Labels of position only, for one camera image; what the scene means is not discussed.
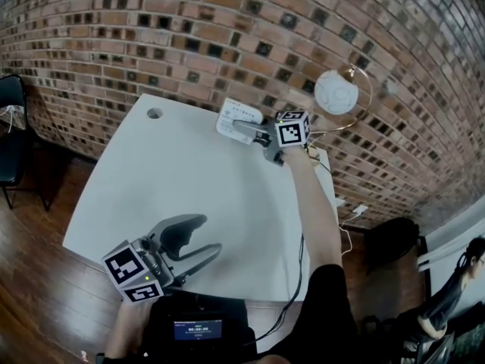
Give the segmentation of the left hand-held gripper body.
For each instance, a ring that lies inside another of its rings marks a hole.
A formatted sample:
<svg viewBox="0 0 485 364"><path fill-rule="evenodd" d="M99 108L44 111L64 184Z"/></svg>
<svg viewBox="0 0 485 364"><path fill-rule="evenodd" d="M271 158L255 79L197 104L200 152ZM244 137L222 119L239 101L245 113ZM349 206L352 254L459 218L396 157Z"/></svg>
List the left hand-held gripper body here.
<svg viewBox="0 0 485 364"><path fill-rule="evenodd" d="M141 303L176 286L174 262L185 245L185 236L150 234L131 243L125 240L102 258L102 264L123 298Z"/></svg>

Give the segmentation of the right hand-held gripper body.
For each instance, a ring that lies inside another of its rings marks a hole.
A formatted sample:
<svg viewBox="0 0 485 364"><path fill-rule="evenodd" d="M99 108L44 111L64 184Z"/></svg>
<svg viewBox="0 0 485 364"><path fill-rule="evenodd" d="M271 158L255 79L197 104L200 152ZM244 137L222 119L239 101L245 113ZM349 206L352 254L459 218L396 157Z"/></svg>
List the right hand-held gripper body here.
<svg viewBox="0 0 485 364"><path fill-rule="evenodd" d="M275 165L283 166L283 150L291 146L305 146L310 135L307 111L285 111L272 122L256 130L254 142L264 148L264 157Z"/></svg>

